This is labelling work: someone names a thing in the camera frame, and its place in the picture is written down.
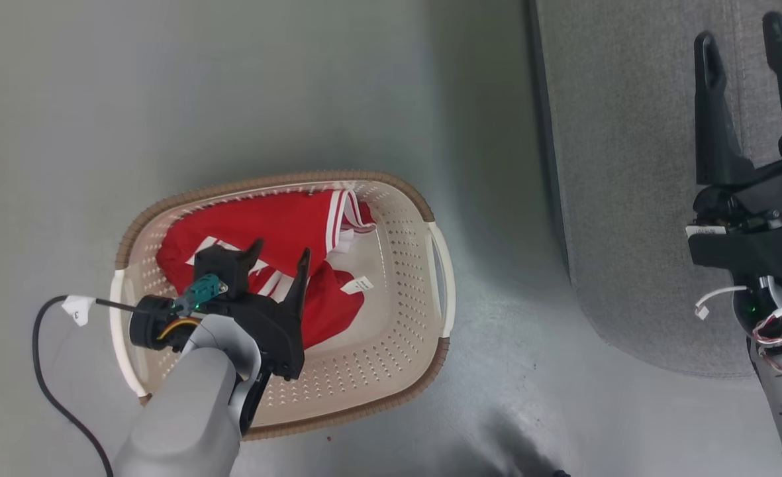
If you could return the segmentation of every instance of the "red and white wire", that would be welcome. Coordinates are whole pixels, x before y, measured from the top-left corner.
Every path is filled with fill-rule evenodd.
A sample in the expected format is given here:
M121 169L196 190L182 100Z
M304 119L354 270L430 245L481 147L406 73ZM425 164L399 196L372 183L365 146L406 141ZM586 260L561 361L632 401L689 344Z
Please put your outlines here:
M764 320L760 321L759 324L756 325L756 327L753 329L753 339L755 339L756 343L762 345L759 348L759 356L764 359L764 362L770 365L770 368L774 368L776 372L780 372L780 374L782 374L782 366L776 362L772 356L767 354L767 349L775 346L782 346L782 338L764 338L759 332L764 329L765 326L776 320L776 315L778 314L777 312L781 310L782 308L774 311L774 314L764 318Z

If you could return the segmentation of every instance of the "gray rug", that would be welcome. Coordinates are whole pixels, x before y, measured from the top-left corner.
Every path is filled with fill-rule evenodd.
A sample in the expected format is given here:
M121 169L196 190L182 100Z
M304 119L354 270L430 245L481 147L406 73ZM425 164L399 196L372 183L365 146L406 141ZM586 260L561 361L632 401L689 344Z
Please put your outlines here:
M694 37L711 30L745 155L778 159L782 124L761 17L782 1L539 0L565 242L573 286L609 344L661 368L753 374L729 284L691 265Z

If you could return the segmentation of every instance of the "clothing tag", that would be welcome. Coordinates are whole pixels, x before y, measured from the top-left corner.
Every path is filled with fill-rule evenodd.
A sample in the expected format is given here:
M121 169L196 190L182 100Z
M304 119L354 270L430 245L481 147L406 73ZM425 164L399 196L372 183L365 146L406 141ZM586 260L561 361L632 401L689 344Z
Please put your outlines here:
M372 287L373 284L367 280L367 277L358 277L352 278L348 284L340 287L340 291L346 293L346 295L352 295L353 293L358 293L360 291L370 290Z
M697 233L704 233L705 235L726 235L726 227L720 225L689 225L685 227L685 233L688 234L688 238L691 235Z
M87 324L87 312L91 310L91 305L96 301L92 296L70 295L61 304L61 308L67 311L73 321L79 326Z

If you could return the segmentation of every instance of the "red object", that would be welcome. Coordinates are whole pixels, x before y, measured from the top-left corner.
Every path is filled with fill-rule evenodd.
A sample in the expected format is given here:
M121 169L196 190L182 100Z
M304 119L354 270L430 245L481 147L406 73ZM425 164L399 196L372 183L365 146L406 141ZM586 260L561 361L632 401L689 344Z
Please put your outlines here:
M193 282L197 251L214 244L246 250L263 239L249 290L281 301L293 283L300 256L311 248L302 326L303 347L309 348L348 328L364 304L362 293L340 291L353 277L332 269L325 262L327 254L339 245L342 231L366 233L374 228L369 207L358 203L351 191L268 195L219 203L176 221L156 260L181 292Z

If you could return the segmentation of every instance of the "gray robot arm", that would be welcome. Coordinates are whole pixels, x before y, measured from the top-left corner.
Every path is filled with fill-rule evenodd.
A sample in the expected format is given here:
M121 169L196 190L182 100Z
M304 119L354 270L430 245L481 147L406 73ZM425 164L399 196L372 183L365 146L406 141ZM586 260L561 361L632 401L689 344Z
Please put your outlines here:
M113 463L122 477L229 475L240 446L229 401L236 371L215 348L182 356L140 413Z
M782 15L764 15L762 31L782 110ZM735 315L751 336L750 358L782 444L782 316L772 314L782 308L782 159L756 168L742 155L724 96L720 48L708 31L694 43L694 60L697 184L708 187L694 200L688 247L695 265L732 274Z

